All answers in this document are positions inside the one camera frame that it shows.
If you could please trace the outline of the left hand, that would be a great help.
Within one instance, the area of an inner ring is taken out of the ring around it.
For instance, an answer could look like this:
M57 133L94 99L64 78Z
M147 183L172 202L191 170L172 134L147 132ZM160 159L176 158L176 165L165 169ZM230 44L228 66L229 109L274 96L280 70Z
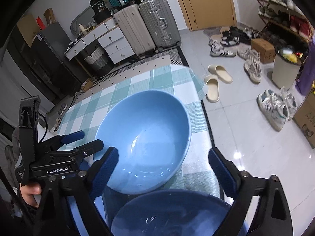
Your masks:
M23 200L34 208L38 208L39 204L35 199L35 195L40 195L42 192L41 186L38 183L30 183L28 185L20 185L20 192Z

